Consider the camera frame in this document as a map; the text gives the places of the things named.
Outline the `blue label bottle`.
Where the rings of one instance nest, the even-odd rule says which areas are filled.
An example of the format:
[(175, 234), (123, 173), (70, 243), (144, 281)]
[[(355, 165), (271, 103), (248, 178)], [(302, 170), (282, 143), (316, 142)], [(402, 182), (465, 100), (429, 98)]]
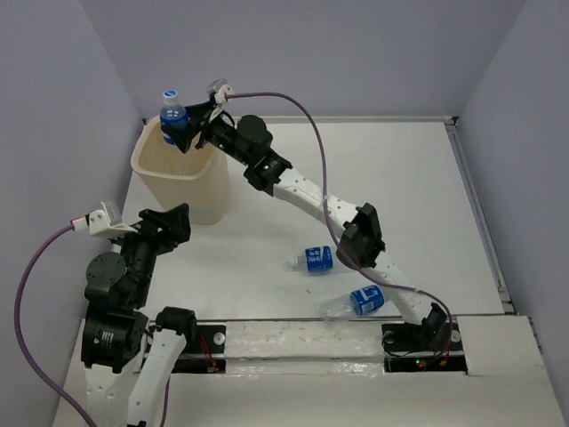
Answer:
[(331, 247), (313, 246), (292, 257), (288, 262), (288, 267), (294, 271), (318, 275), (331, 272), (335, 264)]
[(163, 106), (159, 113), (161, 126), (175, 130), (183, 130), (188, 123), (188, 113), (180, 104), (175, 90), (163, 92)]

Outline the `blue label bottle lowest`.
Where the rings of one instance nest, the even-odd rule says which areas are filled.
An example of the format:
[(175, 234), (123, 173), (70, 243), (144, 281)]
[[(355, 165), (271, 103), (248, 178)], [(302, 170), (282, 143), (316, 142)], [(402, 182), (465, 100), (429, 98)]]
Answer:
[(323, 302), (319, 314), (324, 320), (353, 320), (372, 315), (385, 301), (381, 289), (369, 285)]

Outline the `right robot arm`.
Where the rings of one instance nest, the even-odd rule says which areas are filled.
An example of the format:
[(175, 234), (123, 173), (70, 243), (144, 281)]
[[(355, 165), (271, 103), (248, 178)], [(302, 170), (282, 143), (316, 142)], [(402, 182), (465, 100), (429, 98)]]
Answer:
[(186, 121), (162, 117), (163, 135), (182, 153), (206, 144), (244, 165), (244, 177), (258, 191), (293, 205), (322, 222), (336, 245), (340, 261), (374, 283), (401, 315), (405, 340), (413, 350), (438, 348), (447, 352), (452, 315), (433, 294), (408, 284), (389, 258), (377, 209), (337, 199), (327, 185), (316, 185), (272, 147), (273, 135), (263, 119), (246, 115), (234, 122), (215, 101), (187, 106)]

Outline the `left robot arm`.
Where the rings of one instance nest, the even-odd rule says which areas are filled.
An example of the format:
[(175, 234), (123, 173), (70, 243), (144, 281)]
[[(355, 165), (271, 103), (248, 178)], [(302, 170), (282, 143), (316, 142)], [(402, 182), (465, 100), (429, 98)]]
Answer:
[(127, 225), (114, 204), (102, 202), (74, 224), (114, 247), (85, 273), (81, 360), (86, 412), (96, 426), (154, 425), (177, 359), (196, 343), (194, 311), (165, 307), (155, 320), (141, 311), (157, 258), (190, 238), (189, 206), (144, 209), (139, 218)]

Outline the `beige plastic bin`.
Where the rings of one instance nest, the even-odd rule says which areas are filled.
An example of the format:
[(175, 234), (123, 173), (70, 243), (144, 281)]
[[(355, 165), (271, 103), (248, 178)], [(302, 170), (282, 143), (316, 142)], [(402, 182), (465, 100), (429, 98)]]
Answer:
[(224, 155), (211, 145), (181, 153), (165, 142), (159, 117), (144, 125), (131, 167), (162, 210), (186, 203), (197, 225), (213, 225), (227, 212), (230, 184)]

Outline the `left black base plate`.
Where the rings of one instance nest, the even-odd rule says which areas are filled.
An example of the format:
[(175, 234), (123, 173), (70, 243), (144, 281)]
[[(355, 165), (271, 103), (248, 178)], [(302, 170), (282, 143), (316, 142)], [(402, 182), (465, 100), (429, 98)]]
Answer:
[(226, 370), (225, 343), (227, 328), (223, 324), (198, 324), (196, 339), (188, 344), (174, 364), (174, 374), (223, 374)]

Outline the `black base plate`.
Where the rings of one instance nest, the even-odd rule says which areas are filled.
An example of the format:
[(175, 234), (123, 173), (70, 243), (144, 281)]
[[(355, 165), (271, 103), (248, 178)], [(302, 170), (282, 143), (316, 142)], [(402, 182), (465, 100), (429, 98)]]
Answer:
[(442, 336), (433, 341), (413, 337), (419, 328), (405, 323), (388, 323), (381, 326), (383, 367), (388, 374), (423, 372), (468, 372), (459, 325), (453, 322), (449, 335), (445, 326)]
[(227, 328), (223, 324), (198, 324), (196, 339), (188, 344), (174, 364), (174, 374), (223, 374), (226, 370), (225, 343)]

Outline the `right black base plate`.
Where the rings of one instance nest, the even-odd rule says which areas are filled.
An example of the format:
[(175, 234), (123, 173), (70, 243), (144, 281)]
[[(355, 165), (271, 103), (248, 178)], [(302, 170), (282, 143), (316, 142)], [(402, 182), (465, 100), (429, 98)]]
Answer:
[(381, 326), (383, 367), (388, 374), (423, 372), (468, 372), (459, 325), (453, 322), (449, 335), (445, 326), (442, 336), (433, 341), (413, 337), (419, 328), (405, 323), (388, 323)]

